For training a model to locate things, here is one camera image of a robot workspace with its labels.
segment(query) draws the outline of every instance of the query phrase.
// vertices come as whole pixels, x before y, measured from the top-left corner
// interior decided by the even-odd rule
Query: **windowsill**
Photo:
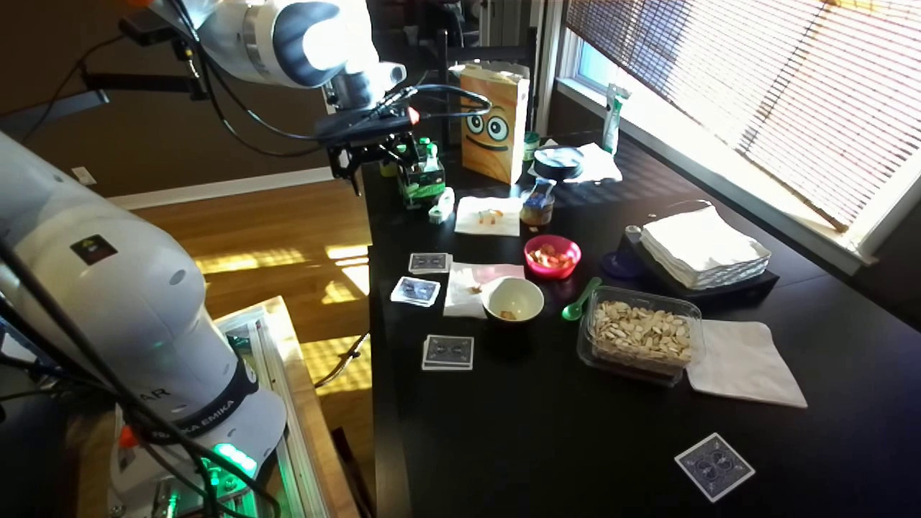
[[[736,201],[759,225],[784,234],[840,273],[853,276],[873,264],[873,255],[840,244],[840,234],[823,221],[810,205],[770,178],[762,171],[723,146],[716,139],[696,130],[682,113],[662,99],[641,93],[633,78],[616,78],[630,93],[623,109],[623,130],[640,143],[669,159],[688,178],[709,183],[716,196]],[[559,93],[605,117],[605,94],[562,78]]]

